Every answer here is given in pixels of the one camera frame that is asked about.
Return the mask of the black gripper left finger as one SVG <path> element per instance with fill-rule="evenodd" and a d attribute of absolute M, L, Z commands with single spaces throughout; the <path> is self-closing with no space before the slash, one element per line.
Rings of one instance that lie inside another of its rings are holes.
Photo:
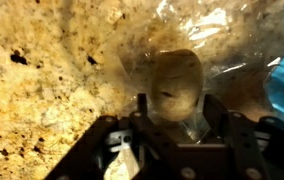
<path fill-rule="evenodd" d="M 148 117 L 147 98 L 140 94 L 137 109 L 129 115 L 98 117 L 45 180 L 104 180 L 112 162 L 126 150 L 139 166 L 131 180 L 177 180 L 175 149 L 175 142 Z"/>

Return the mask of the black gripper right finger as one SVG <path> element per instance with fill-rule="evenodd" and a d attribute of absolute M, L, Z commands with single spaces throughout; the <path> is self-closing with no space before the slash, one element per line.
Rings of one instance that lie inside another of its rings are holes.
<path fill-rule="evenodd" d="M 284 180 L 284 122 L 257 122 L 228 111 L 214 96 L 204 98 L 211 130 L 204 143 L 182 146 L 181 180 Z"/>

